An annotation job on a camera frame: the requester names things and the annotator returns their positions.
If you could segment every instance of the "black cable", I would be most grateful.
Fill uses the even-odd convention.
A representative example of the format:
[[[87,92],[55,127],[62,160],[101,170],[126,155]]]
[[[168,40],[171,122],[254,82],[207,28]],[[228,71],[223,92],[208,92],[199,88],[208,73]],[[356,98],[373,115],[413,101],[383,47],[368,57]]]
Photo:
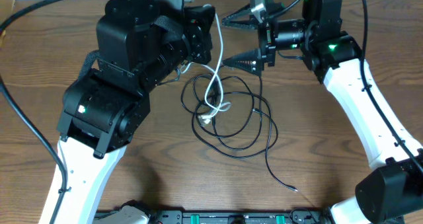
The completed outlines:
[[[395,131],[394,127],[389,122],[386,115],[383,113],[382,109],[378,105],[375,97],[370,91],[371,85],[367,83],[367,79],[365,78],[365,71],[364,71],[364,60],[365,60],[365,51],[367,49],[367,34],[369,30],[369,16],[367,13],[367,2],[366,0],[363,1],[363,11],[364,11],[364,38],[363,38],[363,47],[362,47],[362,56],[360,58],[360,74],[362,76],[363,81],[363,90],[367,92],[371,102],[373,103],[374,107],[376,108],[377,112],[381,116],[382,120],[385,122],[386,126],[388,127],[389,131],[392,133],[392,136],[397,140],[395,145],[401,146],[401,148],[405,151],[405,153],[410,157],[410,160],[417,166],[417,169],[423,174],[423,167],[417,161],[416,157],[411,153],[408,147],[404,144],[404,141],[399,137],[398,133]]]
[[[214,131],[214,133],[212,133],[212,132],[210,132],[210,131],[206,130],[203,126],[201,126],[200,119],[199,119],[199,117],[198,117],[198,115],[199,115],[199,113],[198,113],[198,109],[200,109],[200,107],[201,107],[201,106],[207,106],[207,105],[206,105],[206,103],[204,102],[204,100],[200,100],[200,99],[197,97],[197,95],[196,95],[196,86],[195,86],[195,82],[196,82],[199,78],[211,79],[211,78],[212,78],[212,76],[211,76],[211,75],[198,75],[198,76],[196,76],[196,77],[191,78],[188,82],[186,82],[186,84],[185,84],[184,88],[182,89],[182,92],[181,92],[181,98],[180,98],[180,101],[181,101],[182,106],[185,108],[185,110],[187,110],[189,113],[191,113],[191,114],[192,114],[191,127],[192,127],[192,131],[194,132],[194,135],[195,135],[195,136],[196,136],[196,137],[197,137],[197,138],[198,138],[198,139],[199,139],[202,143],[204,143],[204,144],[206,144],[208,147],[210,147],[210,148],[214,149],[214,150],[215,150],[215,151],[217,151],[219,154],[224,155],[224,156],[229,157],[229,158],[232,158],[232,159],[246,159],[246,158],[255,157],[255,156],[257,156],[257,155],[259,155],[259,154],[261,154],[261,153],[265,153],[266,166],[267,166],[267,169],[268,169],[269,173],[272,175],[272,177],[273,177],[276,181],[278,181],[278,182],[279,182],[282,186],[284,186],[284,187],[286,187],[286,188],[289,188],[290,190],[297,191],[297,189],[296,189],[294,186],[290,186],[290,185],[284,184],[284,183],[283,183],[283,182],[282,182],[279,178],[277,178],[277,177],[273,174],[273,172],[272,172],[272,170],[271,170],[271,168],[270,168],[270,165],[269,165],[269,163],[268,163],[268,150],[269,150],[270,148],[272,148],[272,147],[276,144],[276,142],[277,142],[277,140],[278,140],[278,137],[279,137],[279,131],[278,131],[278,127],[276,126],[276,123],[275,123],[275,122],[273,121],[273,119],[272,119],[272,114],[271,114],[271,111],[270,111],[270,105],[269,105],[269,102],[268,102],[265,98],[263,98],[263,97],[262,97],[263,85],[262,85],[262,79],[261,79],[261,77],[259,77],[259,79],[260,79],[260,94],[259,94],[259,95],[252,93],[252,91],[250,90],[249,86],[248,86],[248,85],[247,85],[247,84],[246,84],[246,83],[245,83],[245,82],[244,82],[241,78],[239,78],[239,77],[237,77],[237,76],[228,76],[228,77],[225,77],[225,78],[222,78],[222,79],[221,79],[221,81],[225,81],[225,80],[227,80],[227,79],[237,79],[237,80],[239,80],[240,82],[242,82],[242,83],[244,84],[245,88],[248,90],[248,92],[243,92],[243,91],[225,92],[225,93],[223,93],[223,95],[227,95],[227,94],[243,94],[243,95],[249,95],[249,96],[251,96],[251,97],[252,97],[252,108],[251,108],[250,114],[249,114],[249,116],[248,116],[248,118],[247,118],[247,121],[244,123],[244,125],[242,126],[242,128],[241,128],[240,130],[238,130],[237,132],[235,132],[235,133],[233,133],[233,134],[231,134],[231,135],[219,135],[219,134],[217,133],[217,129],[216,129],[216,117],[213,117],[213,119],[212,119],[212,126],[213,126],[213,131]],[[185,89],[187,88],[187,86],[188,86],[190,83],[193,83],[193,92],[194,92],[194,96],[196,96],[196,98],[197,98],[197,100],[198,100],[198,104],[197,104],[196,108],[194,109],[194,111],[191,111],[190,109],[188,109],[188,108],[186,107],[186,105],[185,105],[185,103],[184,103],[184,99],[183,99]],[[216,98],[217,98],[217,96],[219,96],[219,95],[220,95],[220,94],[214,94],[214,95],[211,95],[211,96],[210,96],[210,97],[211,97],[212,104],[213,104],[213,102],[215,102],[215,100],[217,100]],[[259,100],[258,109],[254,107],[254,98],[258,98],[258,100]],[[261,106],[262,106],[262,105],[261,105],[261,104],[262,104],[262,102],[264,102],[264,103],[265,103],[265,105],[266,105],[266,107],[267,107],[267,109],[268,109],[268,114],[263,113],[263,111],[262,111],[262,107],[261,107]],[[248,125],[248,123],[249,123],[249,121],[250,121],[250,117],[251,117],[251,115],[252,115],[252,113],[253,113],[253,112],[256,112],[256,113],[258,113],[258,114],[260,115],[260,123],[259,123],[259,125],[260,125],[260,126],[259,126],[259,129],[258,129],[257,136],[256,136],[256,137],[255,137],[255,139],[252,141],[252,143],[251,143],[250,145],[247,145],[246,147],[242,147],[242,148],[234,148],[234,147],[230,147],[230,146],[226,145],[226,144],[222,141],[222,138],[233,137],[234,135],[237,135],[238,133],[240,133],[241,131],[243,131],[243,130],[246,128],[246,126]],[[203,129],[203,131],[205,131],[207,134],[211,135],[212,137],[216,137],[216,138],[219,140],[220,144],[222,144],[222,146],[224,146],[224,147],[226,147],[226,148],[228,148],[228,149],[230,149],[230,150],[234,150],[234,151],[244,151],[244,150],[246,150],[246,149],[248,149],[248,148],[252,147],[252,146],[256,143],[256,141],[257,141],[258,137],[260,136],[260,133],[261,133],[261,130],[262,130],[262,117],[263,117],[263,116],[267,117],[267,118],[269,119],[269,123],[270,123],[270,127],[269,127],[269,135],[268,135],[268,141],[267,141],[267,144],[266,144],[266,148],[265,148],[265,149],[263,149],[263,150],[261,150],[261,151],[259,151],[259,152],[253,153],[253,154],[251,154],[251,155],[245,155],[245,156],[235,156],[235,155],[230,155],[230,154],[227,154],[227,153],[223,152],[222,150],[220,150],[219,148],[217,148],[215,145],[212,145],[211,143],[209,143],[208,141],[206,141],[203,137],[201,137],[201,136],[200,136],[200,134],[198,134],[198,132],[196,131],[196,128],[195,128],[195,125],[194,125],[194,119],[196,119],[197,124],[198,124],[198,125],[199,125],[202,129]],[[275,137],[275,139],[274,139],[273,143],[272,143],[272,144],[270,144],[270,140],[271,140],[271,138],[272,138],[272,125],[275,127],[276,137]]]
[[[35,3],[25,9],[20,10],[19,12],[13,14],[8,19],[6,19],[1,25],[0,25],[0,34],[3,33],[3,31],[10,25],[12,22],[16,21],[20,17],[36,10],[41,7],[44,7],[46,5],[50,5],[52,3],[56,3],[58,1],[62,0],[43,0],[38,3]],[[68,191],[67,189],[67,171],[65,166],[63,165],[62,161],[60,160],[58,154],[54,151],[52,146],[48,143],[47,139],[42,135],[40,130],[37,129],[37,127],[28,119],[28,117],[25,116],[24,112],[19,108],[18,104],[13,100],[13,97],[8,92],[6,85],[4,84],[3,80],[1,79],[0,75],[0,90],[3,93],[4,97],[6,98],[6,101],[11,105],[13,110],[19,115],[19,117],[22,119],[22,121],[30,128],[30,130],[34,133],[34,135],[41,141],[41,143],[44,145],[44,147],[47,149],[49,154],[53,157],[54,161],[57,163],[60,172],[61,172],[61,188],[59,190],[59,198],[56,202],[56,206],[54,208],[52,218],[50,219],[50,223],[53,224],[56,220],[56,217],[58,215],[60,205],[63,201],[65,193]]]
[[[286,7],[285,9],[282,9],[281,11],[277,11],[275,13],[272,13],[269,16],[270,20],[273,20],[277,17],[280,17],[282,15],[284,15],[286,12],[288,12],[289,10],[291,10],[294,6],[296,6],[301,0],[295,0],[293,3],[291,3],[288,7]]]
[[[284,59],[297,59],[297,60],[303,60],[304,57],[302,56],[284,56],[280,53],[280,51],[278,51],[278,54],[280,57],[284,58]]]

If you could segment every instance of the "wood grain surface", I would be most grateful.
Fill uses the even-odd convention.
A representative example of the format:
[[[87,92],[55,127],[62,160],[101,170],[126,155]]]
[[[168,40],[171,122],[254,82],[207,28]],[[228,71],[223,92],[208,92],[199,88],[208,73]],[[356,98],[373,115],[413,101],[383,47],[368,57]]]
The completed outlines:
[[[249,0],[196,0],[211,3],[220,18]],[[285,4],[293,0],[280,0]],[[77,78],[86,54],[97,49],[95,26],[107,0],[68,0],[19,19],[8,30],[1,48],[0,72],[15,100],[51,143],[65,89]],[[344,0],[343,29],[362,43],[360,0]],[[21,9],[33,1],[18,1]],[[423,141],[423,0],[368,0],[367,60],[379,88],[400,121]],[[283,19],[299,18],[301,7]],[[214,66],[219,53],[217,29],[212,28]],[[224,57],[256,48],[254,32],[223,29]],[[299,51],[287,53],[294,55]],[[194,66],[180,82],[151,93],[151,113],[144,120],[116,167],[101,199],[100,209],[142,200],[153,208],[186,210],[282,210],[325,207],[354,195],[355,185],[370,173],[364,149],[344,111],[314,74],[300,61],[277,58],[263,73],[264,97],[270,101],[280,138],[270,152],[274,173],[295,193],[281,187],[268,173],[264,155],[251,159],[226,158],[199,142],[191,130],[191,115],[180,105],[183,84],[205,71]],[[238,75],[258,92],[258,79],[242,71],[222,69],[222,76]],[[199,87],[205,87],[203,81]],[[244,89],[228,81],[225,90]],[[194,99],[186,94],[189,107]],[[219,131],[230,133],[245,121],[247,96],[228,96],[230,111],[219,115]],[[40,142],[0,97],[0,223],[37,223],[54,173],[54,162]],[[257,115],[231,145],[246,145],[258,128]],[[218,144],[215,139],[208,139]],[[265,146],[266,135],[240,154]],[[407,223],[421,223],[422,212],[407,215]]]

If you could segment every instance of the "green led light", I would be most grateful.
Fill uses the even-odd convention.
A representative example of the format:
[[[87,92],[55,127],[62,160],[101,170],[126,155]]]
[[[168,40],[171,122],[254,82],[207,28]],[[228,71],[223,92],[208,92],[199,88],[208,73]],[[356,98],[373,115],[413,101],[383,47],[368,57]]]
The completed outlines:
[[[334,44],[329,45],[329,49],[331,49],[331,50],[335,50],[335,48],[336,48],[337,46],[338,46],[338,45],[334,45]]]
[[[271,44],[272,43],[272,39],[271,39],[271,37],[270,37],[270,30],[267,30],[267,43],[268,44]]]
[[[84,106],[82,106],[82,105],[79,105],[79,107],[78,107],[78,112],[79,112],[79,113],[85,113],[85,107],[84,107]]]

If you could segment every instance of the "cylindrical motor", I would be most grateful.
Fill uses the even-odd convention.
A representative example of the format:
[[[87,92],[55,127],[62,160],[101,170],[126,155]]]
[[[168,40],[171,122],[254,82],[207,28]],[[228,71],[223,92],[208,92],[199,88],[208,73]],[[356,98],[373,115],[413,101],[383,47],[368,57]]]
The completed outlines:
[[[160,56],[139,74],[141,88],[150,93],[188,56],[185,43],[180,40],[161,47]]]
[[[305,25],[302,19],[276,21],[272,31],[276,50],[296,49],[304,42]]]

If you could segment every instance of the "green connector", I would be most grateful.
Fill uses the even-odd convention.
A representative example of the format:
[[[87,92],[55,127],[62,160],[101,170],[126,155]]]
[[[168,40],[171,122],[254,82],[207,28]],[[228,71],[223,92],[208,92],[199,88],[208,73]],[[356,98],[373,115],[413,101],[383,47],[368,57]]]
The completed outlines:
[[[200,224],[200,216],[191,215],[191,224]]]
[[[276,224],[285,224],[285,216],[283,215],[276,216]]]

